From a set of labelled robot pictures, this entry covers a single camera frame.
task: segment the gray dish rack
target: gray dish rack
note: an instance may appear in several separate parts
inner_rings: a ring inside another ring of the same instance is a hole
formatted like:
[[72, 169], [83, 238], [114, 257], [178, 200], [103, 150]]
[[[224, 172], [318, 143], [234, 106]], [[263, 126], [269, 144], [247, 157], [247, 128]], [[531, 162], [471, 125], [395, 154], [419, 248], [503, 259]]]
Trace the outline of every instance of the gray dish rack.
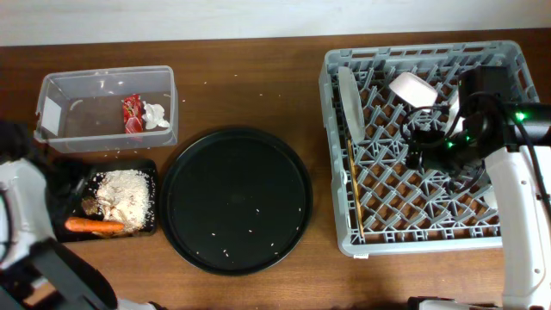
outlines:
[[[435, 87], [436, 104], [448, 104], [457, 91], [458, 75], [478, 65], [506, 66], [516, 99], [539, 102], [520, 46], [513, 41], [341, 49], [325, 55], [319, 91], [331, 155], [337, 242], [342, 253], [366, 258], [501, 246], [498, 210], [488, 207], [483, 198], [492, 191], [487, 177], [473, 189], [448, 195], [443, 188], [449, 180], [446, 174], [406, 168], [407, 145], [398, 125], [410, 107], [388, 88], [394, 78], [408, 71]], [[339, 66], [354, 72], [366, 124], [365, 140], [352, 143], [361, 219], [352, 194], [348, 129], [338, 92]], [[442, 128], [445, 119], [439, 112], [420, 112], [411, 121], [419, 127]]]

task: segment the plastic container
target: plastic container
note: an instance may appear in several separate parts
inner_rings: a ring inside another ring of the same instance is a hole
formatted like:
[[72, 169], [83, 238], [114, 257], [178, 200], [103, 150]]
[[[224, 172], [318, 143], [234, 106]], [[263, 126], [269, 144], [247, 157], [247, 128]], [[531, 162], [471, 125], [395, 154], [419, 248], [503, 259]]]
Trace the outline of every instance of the plastic container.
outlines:
[[[133, 159], [133, 160], [117, 160], [109, 163], [95, 164], [93, 166], [94, 174], [84, 185], [83, 193], [80, 199], [77, 199], [72, 205], [71, 216], [77, 216], [80, 218], [90, 220], [103, 220], [102, 214], [87, 215], [82, 209], [82, 200], [84, 198], [96, 199], [96, 191], [99, 189], [103, 180], [103, 174], [110, 171], [128, 171], [137, 170], [145, 174], [145, 181], [147, 182], [147, 191], [149, 194], [149, 208], [148, 214], [145, 216], [146, 222], [144, 226], [137, 232], [133, 232], [122, 237], [112, 238], [126, 238], [126, 237], [145, 237], [151, 236], [157, 230], [157, 186], [158, 186], [158, 172], [155, 162], [150, 159]], [[52, 222], [55, 236], [59, 242], [77, 242], [86, 240], [102, 239], [90, 232], [70, 232], [65, 226]]]
[[[132, 94], [161, 104], [170, 126], [125, 133], [121, 100]], [[178, 141], [178, 93], [174, 73], [165, 65], [48, 74], [36, 114], [34, 138], [63, 153], [173, 146]]]
[[[422, 78], [438, 93], [436, 104], [449, 104], [457, 76], [478, 65], [502, 65], [511, 77], [511, 93], [522, 102], [539, 102], [528, 66], [517, 43], [488, 41], [421, 46], [387, 46], [329, 51], [319, 76], [322, 114], [331, 156], [331, 193], [337, 243], [354, 258], [369, 255], [481, 249], [501, 246], [498, 210], [484, 197], [492, 185], [448, 195], [449, 180], [439, 171], [408, 170], [407, 145], [398, 132], [400, 116], [411, 107], [388, 85], [402, 72]], [[348, 128], [339, 98], [337, 71], [349, 67], [362, 96], [365, 140], [353, 144], [362, 218], [352, 193], [347, 150]], [[443, 129], [436, 113], [418, 113], [418, 124]], [[363, 236], [360, 232], [363, 225]]]

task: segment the wooden table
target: wooden table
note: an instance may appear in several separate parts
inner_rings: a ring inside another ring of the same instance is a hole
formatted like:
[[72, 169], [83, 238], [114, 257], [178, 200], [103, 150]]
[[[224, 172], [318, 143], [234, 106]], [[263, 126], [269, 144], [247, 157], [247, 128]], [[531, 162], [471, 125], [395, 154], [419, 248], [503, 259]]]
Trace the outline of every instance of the wooden table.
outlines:
[[40, 84], [47, 73], [169, 65], [180, 96], [178, 146], [137, 154], [88, 153], [85, 158], [152, 158], [162, 176], [191, 142], [227, 125], [262, 129], [298, 152], [313, 181], [313, 218], [304, 239], [273, 268], [252, 276], [210, 275], [181, 259], [160, 230], [152, 237], [68, 245], [98, 268], [122, 298], [156, 301], [170, 309], [361, 308], [403, 303], [414, 295], [500, 303], [501, 250], [368, 260], [352, 259], [338, 250], [319, 101], [319, 71], [331, 49], [478, 40], [518, 42], [541, 101], [551, 102], [551, 29], [531, 29], [0, 47], [0, 117], [34, 127]]

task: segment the white plate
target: white plate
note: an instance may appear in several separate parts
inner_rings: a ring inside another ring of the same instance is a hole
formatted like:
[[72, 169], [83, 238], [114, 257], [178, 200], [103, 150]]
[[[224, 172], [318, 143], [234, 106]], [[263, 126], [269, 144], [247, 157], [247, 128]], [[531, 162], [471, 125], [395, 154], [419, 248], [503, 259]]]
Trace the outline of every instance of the white plate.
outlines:
[[338, 67], [338, 91], [341, 94], [344, 116], [352, 141], [358, 144], [365, 138], [365, 122], [356, 79], [348, 67]]

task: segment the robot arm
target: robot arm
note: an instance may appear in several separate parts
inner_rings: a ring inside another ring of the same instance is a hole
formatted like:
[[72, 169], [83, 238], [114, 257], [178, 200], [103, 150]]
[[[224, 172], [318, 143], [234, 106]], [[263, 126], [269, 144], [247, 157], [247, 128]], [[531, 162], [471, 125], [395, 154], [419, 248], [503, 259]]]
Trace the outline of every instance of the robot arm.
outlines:
[[[412, 129], [404, 137], [409, 145], [406, 165], [451, 176], [468, 167], [486, 168], [498, 205], [505, 254], [504, 308], [549, 309], [551, 208], [545, 188], [551, 188], [551, 105], [516, 103], [509, 85], [503, 67], [479, 66], [463, 72], [456, 116], [463, 120], [462, 130], [454, 132], [454, 125], [447, 133]], [[424, 301], [419, 308], [471, 307]]]
[[[537, 146], [538, 158], [551, 158], [551, 148]], [[551, 307], [551, 239], [549, 217], [527, 149], [509, 152], [505, 147], [485, 159], [498, 202], [505, 255], [505, 308]], [[541, 160], [543, 180], [551, 186], [551, 163]]]

